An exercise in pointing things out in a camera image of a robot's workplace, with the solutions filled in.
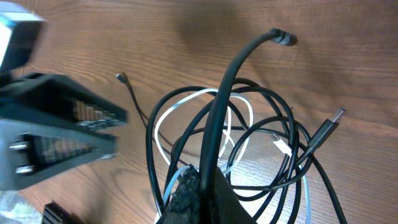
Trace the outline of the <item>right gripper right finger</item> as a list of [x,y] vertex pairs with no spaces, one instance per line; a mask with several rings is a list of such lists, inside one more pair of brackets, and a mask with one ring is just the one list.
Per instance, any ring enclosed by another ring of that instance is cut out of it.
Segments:
[[215,172],[215,197],[221,224],[256,224],[256,221],[240,204],[219,168]]

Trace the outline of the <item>black cable barrel plug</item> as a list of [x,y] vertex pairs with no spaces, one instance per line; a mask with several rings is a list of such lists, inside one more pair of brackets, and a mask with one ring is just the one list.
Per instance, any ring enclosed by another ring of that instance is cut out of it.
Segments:
[[221,132],[234,79],[244,61],[262,43],[272,41],[279,45],[293,46],[296,35],[280,29],[271,29],[247,44],[228,65],[219,90],[213,100],[205,124],[200,154],[200,221],[211,223],[210,203],[214,199],[215,171],[221,142]]

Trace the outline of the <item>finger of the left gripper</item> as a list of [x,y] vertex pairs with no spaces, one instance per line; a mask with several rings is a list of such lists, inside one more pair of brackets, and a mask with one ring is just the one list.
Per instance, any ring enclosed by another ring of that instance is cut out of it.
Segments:
[[22,190],[116,151],[116,138],[80,128],[1,120],[1,190]]
[[126,124],[127,111],[65,75],[29,73],[1,81],[1,99],[75,124]]

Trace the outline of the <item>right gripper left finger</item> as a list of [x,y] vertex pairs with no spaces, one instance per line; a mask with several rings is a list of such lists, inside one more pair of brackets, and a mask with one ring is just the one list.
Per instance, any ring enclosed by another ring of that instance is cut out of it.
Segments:
[[174,173],[163,196],[165,211],[155,216],[155,223],[199,223],[199,173],[193,165]]

